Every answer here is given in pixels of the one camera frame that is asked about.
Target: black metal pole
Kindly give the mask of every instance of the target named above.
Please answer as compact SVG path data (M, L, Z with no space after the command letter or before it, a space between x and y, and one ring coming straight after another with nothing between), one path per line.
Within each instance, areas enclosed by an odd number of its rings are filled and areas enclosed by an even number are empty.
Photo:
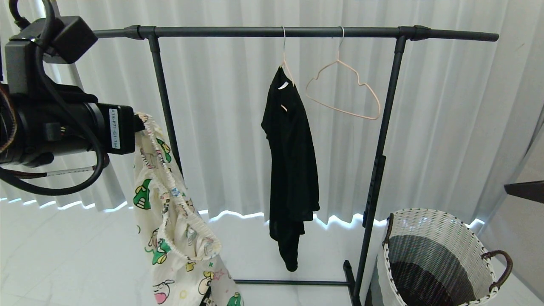
M166 122L166 130L168 131L168 139L170 140L170 149L172 150L172 155L183 175L180 154L177 147L176 131L174 129L174 120L172 118L172 110L170 109L170 101L168 100L166 80L164 78L163 62L160 59L159 38L156 35L149 35L147 39L149 40L149 49L153 56L153 65L155 68L155 75L157 76L157 84L159 86L160 102L163 105L164 120Z
M128 37L145 39L157 37L283 37L282 27L150 27L130 26L124 29L94 31L98 38ZM287 37L342 37L340 27L286 27ZM397 28L344 27L344 37L409 39L442 38L497 41L498 34L456 30L433 30L423 26Z
M395 98L395 90L397 89L397 81L399 79L400 63L403 58L404 47L406 46L406 37L397 38L395 45L395 55L393 58L393 66L391 68L391 76L389 78L389 86L387 88L387 96L385 98L384 114L381 120L380 135L378 136L378 146L376 148L376 157L374 160L374 168L372 170L372 178L370 179L370 187L368 189L367 208L364 217L364 237L363 246L361 248L361 256L359 258L359 267L355 280L355 287L352 292L354 298L359 298L361 292L361 283L363 281L364 267L367 261L368 247L370 246L370 236L372 235L372 225L374 216L376 215L376 205L380 194L381 179L384 174L385 156L384 147L391 117L391 109L393 108L393 100Z
M347 286L347 281L327 280L269 280L269 279L235 279L237 284L244 285L310 285L310 286Z

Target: woven basket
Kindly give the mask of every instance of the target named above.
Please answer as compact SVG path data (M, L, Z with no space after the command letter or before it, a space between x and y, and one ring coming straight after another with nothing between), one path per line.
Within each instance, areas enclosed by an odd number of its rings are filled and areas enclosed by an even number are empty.
M506 252L488 252L462 221L437 210L392 213L382 246L378 280L385 305L485 304L512 271ZM498 280L490 262L497 254L507 263Z

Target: white marble floor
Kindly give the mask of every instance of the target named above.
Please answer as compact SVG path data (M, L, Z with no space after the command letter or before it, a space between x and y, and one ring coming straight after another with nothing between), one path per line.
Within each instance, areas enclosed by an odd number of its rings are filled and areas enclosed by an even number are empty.
M225 214L210 225L222 240L222 257L235 278L344 280L342 262L348 259L357 266L363 234L359 218L351 224L307 223L299 269L290 273L262 216ZM381 229L375 226L375 242ZM4 200L0 230L2 306L155 304L128 206L105 213L80 205L59 210ZM500 263L494 265L502 270ZM350 305L343 287L243 285L241 290L246 305ZM544 303L511 277L491 305Z

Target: light under curtain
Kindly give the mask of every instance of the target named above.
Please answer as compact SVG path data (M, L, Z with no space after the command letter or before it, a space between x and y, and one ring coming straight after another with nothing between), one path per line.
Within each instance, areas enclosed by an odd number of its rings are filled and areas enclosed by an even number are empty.
M497 43L408 42L391 116L387 162L376 217L406 207L448 211L466 222L486 220L527 152L544 103L544 67L532 54L543 31L542 0L483 1L57 1L63 15L80 15L92 29L154 26L424 25L500 34ZM29 19L37 4L22 2ZM16 27L0 13L2 45ZM177 141L186 183L199 210L268 211L270 151L260 128L266 95L282 60L283 39L161 38ZM306 84L336 58L339 39L287 38L294 82ZM346 38L341 59L357 69L385 100L393 39ZM75 67L49 67L68 84L81 82L104 103L130 105L164 125L147 41L100 39ZM380 120L333 112L304 97L316 150L320 207L317 217L350 222L364 211ZM310 87L320 101L346 111L375 114L372 95L351 72L325 71ZM0 197L63 206L81 200L112 209L133 197L133 155L111 155L97 184L65 197L36 198L3 185ZM51 168L94 163L94 156L58 158ZM73 185L88 174L39 183Z

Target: horizontal metal bar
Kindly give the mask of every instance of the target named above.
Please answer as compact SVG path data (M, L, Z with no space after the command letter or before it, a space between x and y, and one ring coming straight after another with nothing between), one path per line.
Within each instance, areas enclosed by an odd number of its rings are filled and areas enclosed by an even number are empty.
M348 286L347 281L327 280L275 280L275 279L235 279L237 284L251 285L310 285L310 286Z
M133 33L135 27L125 29L96 30L99 38L127 37L127 31ZM376 28L344 27L344 37L397 38L413 35L414 27ZM140 36L157 37L283 37L282 27L139 27ZM496 41L495 33L467 32L457 30L433 30L426 33L427 38ZM340 27L286 27L287 37L342 37Z

